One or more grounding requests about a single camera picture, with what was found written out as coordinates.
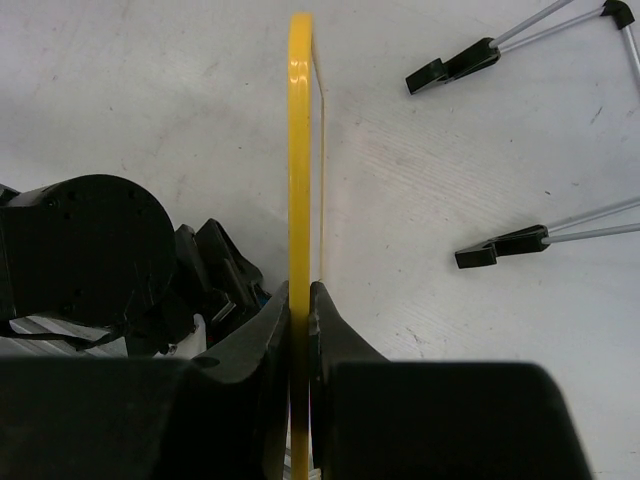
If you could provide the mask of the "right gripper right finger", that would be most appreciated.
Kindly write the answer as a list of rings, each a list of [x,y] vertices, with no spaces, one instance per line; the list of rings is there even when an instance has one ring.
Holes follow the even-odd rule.
[[[313,459],[326,479],[588,479],[563,395],[540,366],[392,361],[311,287]]]

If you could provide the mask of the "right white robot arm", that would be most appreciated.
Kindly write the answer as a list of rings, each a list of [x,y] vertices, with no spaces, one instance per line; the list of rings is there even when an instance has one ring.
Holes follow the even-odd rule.
[[[174,228],[111,175],[1,191],[1,334],[71,356],[1,362],[5,479],[291,479],[292,286],[222,226]],[[530,363],[399,362],[309,288],[305,479],[587,479],[563,396]]]

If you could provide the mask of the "yellow framed small whiteboard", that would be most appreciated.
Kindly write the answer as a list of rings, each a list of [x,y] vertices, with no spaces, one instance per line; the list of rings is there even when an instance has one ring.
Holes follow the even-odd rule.
[[[312,87],[319,91],[319,232],[312,245]],[[310,473],[309,315],[311,311],[312,259],[325,272],[325,162],[326,103],[313,15],[292,15],[287,60],[288,110],[288,280],[291,317],[291,367],[289,377],[291,477],[307,479]]]

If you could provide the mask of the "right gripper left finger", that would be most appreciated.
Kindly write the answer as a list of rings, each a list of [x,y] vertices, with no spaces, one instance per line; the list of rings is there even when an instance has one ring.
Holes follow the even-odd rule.
[[[5,479],[278,479],[288,289],[191,359],[1,361]]]

